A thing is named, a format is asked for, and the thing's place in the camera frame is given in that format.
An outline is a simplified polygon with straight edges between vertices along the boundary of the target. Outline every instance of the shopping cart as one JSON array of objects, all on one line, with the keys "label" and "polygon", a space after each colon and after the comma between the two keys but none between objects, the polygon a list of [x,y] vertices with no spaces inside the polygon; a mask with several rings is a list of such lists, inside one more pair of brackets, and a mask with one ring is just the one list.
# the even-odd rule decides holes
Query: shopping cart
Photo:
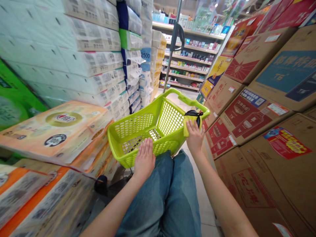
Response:
[{"label": "shopping cart", "polygon": [[185,97],[178,90],[170,88],[159,95],[151,104],[131,114],[108,128],[108,139],[115,159],[124,168],[134,166],[138,147],[145,138],[153,139],[153,153],[158,156],[167,150],[175,154],[185,141],[183,135],[183,111],[166,97],[178,94],[178,98],[189,106],[196,106],[202,112],[204,120],[210,111],[197,100]]}]

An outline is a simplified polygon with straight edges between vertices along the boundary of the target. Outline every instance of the tiled floor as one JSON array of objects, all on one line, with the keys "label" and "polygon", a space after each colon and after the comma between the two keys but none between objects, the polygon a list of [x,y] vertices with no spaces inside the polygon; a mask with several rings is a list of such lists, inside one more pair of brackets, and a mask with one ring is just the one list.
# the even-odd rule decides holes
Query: tiled floor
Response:
[{"label": "tiled floor", "polygon": [[[182,89],[179,90],[185,96],[190,97],[191,99],[196,99],[198,93],[197,92],[192,92],[192,90],[186,90]],[[155,97],[160,95],[162,93],[162,89],[159,88],[157,94]],[[191,106],[186,105],[183,103],[181,100],[178,99],[178,96],[176,94],[170,94],[167,97],[170,99],[172,102],[174,102],[176,105],[178,105],[180,108],[182,108],[184,111],[189,111],[191,110]],[[212,209],[212,206],[208,200],[208,197],[206,195],[206,191],[202,182],[201,175],[198,171],[197,165],[195,164],[193,157],[188,149],[187,143],[185,142],[182,146],[184,151],[187,153],[187,155],[190,158],[190,161],[193,166],[193,171],[194,171],[194,176],[195,176],[195,182],[197,185],[197,198],[198,198],[198,203],[200,207],[200,215],[201,215],[201,228],[202,228],[202,236],[203,237],[220,237],[221,233],[220,230],[216,227],[215,225],[215,216],[214,212]]]}]

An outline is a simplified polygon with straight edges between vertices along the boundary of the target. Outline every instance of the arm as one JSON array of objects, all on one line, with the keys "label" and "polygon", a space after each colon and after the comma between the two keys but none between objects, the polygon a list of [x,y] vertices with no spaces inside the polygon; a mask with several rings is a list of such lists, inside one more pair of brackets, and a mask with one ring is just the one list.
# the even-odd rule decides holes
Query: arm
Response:
[{"label": "arm", "polygon": [[196,121],[187,122],[187,127],[190,134],[187,138],[189,150],[201,174],[208,199],[222,224],[225,236],[258,237],[241,207],[201,150],[205,134],[204,125],[201,132]]},{"label": "arm", "polygon": [[155,168],[156,157],[152,154],[152,139],[145,139],[135,159],[135,171],[125,187],[103,209],[80,237],[115,236],[134,197]]}]

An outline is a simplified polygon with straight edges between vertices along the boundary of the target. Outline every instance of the jeans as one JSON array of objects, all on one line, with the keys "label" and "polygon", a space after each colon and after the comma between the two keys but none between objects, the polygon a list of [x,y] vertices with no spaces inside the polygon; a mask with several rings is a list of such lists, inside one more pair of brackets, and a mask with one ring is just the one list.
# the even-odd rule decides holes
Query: jeans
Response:
[{"label": "jeans", "polygon": [[201,236],[193,168],[183,150],[173,159],[170,151],[156,158],[116,236]]}]

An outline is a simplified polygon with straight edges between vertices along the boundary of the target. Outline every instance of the basket handle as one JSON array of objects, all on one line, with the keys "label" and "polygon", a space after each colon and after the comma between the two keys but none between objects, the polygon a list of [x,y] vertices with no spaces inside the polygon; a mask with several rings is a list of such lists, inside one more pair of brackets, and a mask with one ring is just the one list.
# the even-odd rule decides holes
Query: basket handle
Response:
[{"label": "basket handle", "polygon": [[189,99],[175,88],[169,88],[165,93],[162,94],[162,96],[167,97],[171,93],[176,93],[178,95],[178,99],[186,103],[187,105],[198,107],[203,112],[203,115],[201,116],[202,120],[206,119],[206,117],[209,116],[210,110],[208,108],[200,104],[197,100]]}]

